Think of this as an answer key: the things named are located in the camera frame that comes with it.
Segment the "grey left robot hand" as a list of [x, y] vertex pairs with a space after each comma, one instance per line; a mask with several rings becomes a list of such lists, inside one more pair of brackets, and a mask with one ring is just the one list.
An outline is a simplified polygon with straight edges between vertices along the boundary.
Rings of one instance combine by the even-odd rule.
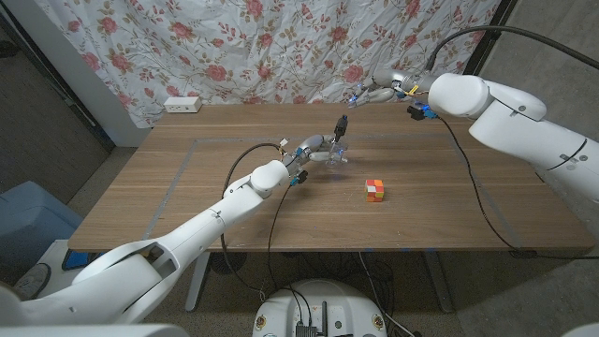
[[291, 152], [283, 151], [282, 162], [288, 173], [294, 175], [302, 171], [302, 166], [309, 162], [320, 162], [327, 165], [345, 164], [347, 145], [337, 140], [334, 135], [314, 135], [302, 142]]

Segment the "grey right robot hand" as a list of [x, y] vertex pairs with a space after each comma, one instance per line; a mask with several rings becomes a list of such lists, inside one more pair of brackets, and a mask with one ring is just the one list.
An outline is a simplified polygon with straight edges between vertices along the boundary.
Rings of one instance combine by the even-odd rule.
[[437, 77], [429, 72], [377, 70], [357, 84], [348, 101], [348, 108], [353, 109], [368, 103], [384, 103], [393, 97], [404, 100], [407, 97], [426, 95], [436, 79]]

